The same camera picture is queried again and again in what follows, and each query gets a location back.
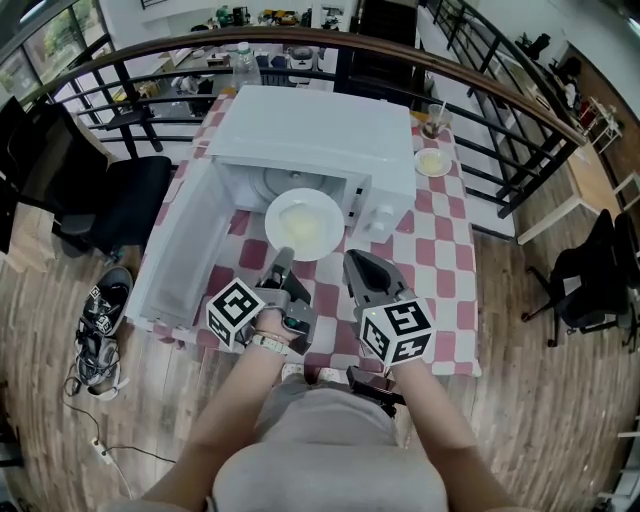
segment wristwatch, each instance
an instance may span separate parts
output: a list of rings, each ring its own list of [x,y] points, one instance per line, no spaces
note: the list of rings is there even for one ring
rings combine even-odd
[[[254,334],[253,338],[251,338],[251,343],[269,349],[276,354],[289,353],[289,347],[287,347],[284,343],[280,343],[279,341],[267,338],[262,334]]]

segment small plate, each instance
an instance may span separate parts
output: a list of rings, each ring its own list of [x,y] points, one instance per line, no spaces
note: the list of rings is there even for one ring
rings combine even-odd
[[[306,204],[321,218],[318,236],[302,243],[284,228],[281,214],[297,204]],[[297,261],[315,261],[331,254],[344,235],[344,216],[340,207],[327,194],[311,188],[296,188],[279,195],[269,205],[264,219],[269,243],[276,249],[291,247]]]
[[[437,172],[436,171],[428,172],[423,167],[421,160],[422,160],[422,157],[427,155],[437,155],[440,157],[441,166]],[[445,174],[448,174],[453,164],[453,160],[451,160],[451,157],[447,155],[444,151],[437,148],[421,149],[415,154],[414,158],[415,158],[414,161],[415,161],[416,171],[418,171],[420,174],[428,176],[429,178],[437,178],[439,176],[444,176]]]

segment sneaker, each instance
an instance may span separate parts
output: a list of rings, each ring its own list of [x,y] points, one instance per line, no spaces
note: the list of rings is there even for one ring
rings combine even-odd
[[[336,370],[335,368],[321,368],[318,372],[318,383],[337,382],[338,384],[348,384],[347,372],[344,370]]]
[[[289,375],[304,375],[304,365],[285,363],[285,365],[282,367],[280,378],[284,382],[284,379],[286,379]]]

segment person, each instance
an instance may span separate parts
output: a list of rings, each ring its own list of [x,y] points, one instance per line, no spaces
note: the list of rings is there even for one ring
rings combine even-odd
[[[102,512],[522,510],[421,359],[392,372],[426,457],[400,448],[393,420],[339,384],[291,375],[272,389],[285,358],[275,347],[295,338],[281,321],[277,310],[259,315],[272,347],[248,345],[173,468],[140,500]]]
[[[578,99],[578,77],[582,63],[576,57],[569,57],[567,62],[557,68],[554,78],[559,88],[559,96],[569,109],[576,107]]]

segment water bottle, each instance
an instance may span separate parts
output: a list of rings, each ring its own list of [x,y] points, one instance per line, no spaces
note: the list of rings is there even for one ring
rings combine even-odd
[[[238,55],[233,64],[233,86],[240,91],[242,86],[262,85],[258,61],[249,49],[249,43],[238,43]]]

